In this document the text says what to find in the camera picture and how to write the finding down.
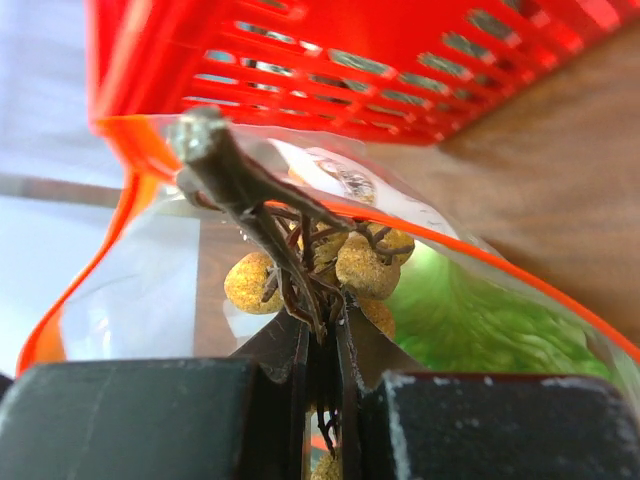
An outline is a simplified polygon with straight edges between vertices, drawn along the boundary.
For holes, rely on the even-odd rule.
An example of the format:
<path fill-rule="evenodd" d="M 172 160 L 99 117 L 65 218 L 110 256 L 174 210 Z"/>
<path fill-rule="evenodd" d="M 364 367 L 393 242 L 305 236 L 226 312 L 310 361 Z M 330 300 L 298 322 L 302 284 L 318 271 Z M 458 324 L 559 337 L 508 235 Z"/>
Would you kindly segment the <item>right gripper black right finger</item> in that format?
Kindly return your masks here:
<path fill-rule="evenodd" d="M 347 479 L 635 479 L 639 421 L 594 376 L 431 372 L 348 300 L 337 326 Z"/>

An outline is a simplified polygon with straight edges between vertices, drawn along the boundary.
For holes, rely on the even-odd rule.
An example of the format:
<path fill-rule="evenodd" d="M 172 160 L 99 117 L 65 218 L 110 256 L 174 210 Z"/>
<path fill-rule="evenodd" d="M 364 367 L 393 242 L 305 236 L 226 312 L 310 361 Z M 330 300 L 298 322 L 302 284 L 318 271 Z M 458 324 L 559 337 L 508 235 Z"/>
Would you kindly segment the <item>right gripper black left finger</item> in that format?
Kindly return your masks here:
<path fill-rule="evenodd" d="M 298 479 L 309 331 L 227 358 L 38 365 L 1 402 L 5 479 Z"/>

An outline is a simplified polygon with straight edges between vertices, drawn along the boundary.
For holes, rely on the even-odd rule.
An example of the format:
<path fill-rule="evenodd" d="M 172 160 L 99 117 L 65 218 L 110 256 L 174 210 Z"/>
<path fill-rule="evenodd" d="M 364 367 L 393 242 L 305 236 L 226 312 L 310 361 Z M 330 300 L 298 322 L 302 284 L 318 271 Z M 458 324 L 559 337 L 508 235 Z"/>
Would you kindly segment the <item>toy napa cabbage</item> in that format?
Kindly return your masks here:
<path fill-rule="evenodd" d="M 574 321 L 429 247 L 402 267 L 386 304 L 396 343 L 432 371 L 612 377 Z"/>

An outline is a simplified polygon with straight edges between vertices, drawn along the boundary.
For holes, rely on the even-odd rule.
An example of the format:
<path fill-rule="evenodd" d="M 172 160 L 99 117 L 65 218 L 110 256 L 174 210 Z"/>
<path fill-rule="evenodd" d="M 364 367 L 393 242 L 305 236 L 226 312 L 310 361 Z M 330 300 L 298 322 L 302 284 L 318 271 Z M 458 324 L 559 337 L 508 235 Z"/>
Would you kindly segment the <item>toy longan bunch brown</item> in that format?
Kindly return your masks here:
<path fill-rule="evenodd" d="M 188 201 L 228 214 L 273 263 L 264 294 L 278 289 L 285 317 L 300 321 L 295 353 L 281 384 L 290 393 L 291 445 L 302 441 L 307 407 L 316 409 L 329 452 L 346 479 L 364 479 L 374 446 L 365 439 L 362 400 L 387 370 L 416 361 L 374 326 L 373 345 L 358 350 L 352 326 L 365 315 L 355 299 L 326 282 L 315 265 L 316 243 L 335 233 L 366 233 L 364 221 L 341 217 L 299 187 L 270 173 L 238 144 L 215 106 L 194 107 L 169 127 L 167 142 L 182 168 L 176 180 Z"/>

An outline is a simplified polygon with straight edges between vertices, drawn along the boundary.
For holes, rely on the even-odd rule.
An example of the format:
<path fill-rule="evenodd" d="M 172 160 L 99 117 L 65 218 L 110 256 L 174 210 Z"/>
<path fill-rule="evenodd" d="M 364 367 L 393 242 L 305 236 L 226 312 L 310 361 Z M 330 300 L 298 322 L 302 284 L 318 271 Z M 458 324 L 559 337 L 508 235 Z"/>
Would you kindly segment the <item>zip bag red zipper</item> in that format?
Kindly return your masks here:
<path fill-rule="evenodd" d="M 609 379 L 639 396 L 639 353 L 566 296 L 520 272 L 486 242 L 452 223 L 423 197 L 371 163 L 365 146 L 334 134 L 236 124 L 239 144 L 283 181 L 330 207 L 383 217 L 406 229 L 414 253 L 429 247 L 469 272 L 580 326 Z M 131 222 L 76 277 L 52 316 L 34 329 L 20 367 L 65 360 L 186 357 L 195 352 L 197 228 L 202 214 L 159 182 L 140 194 Z"/>

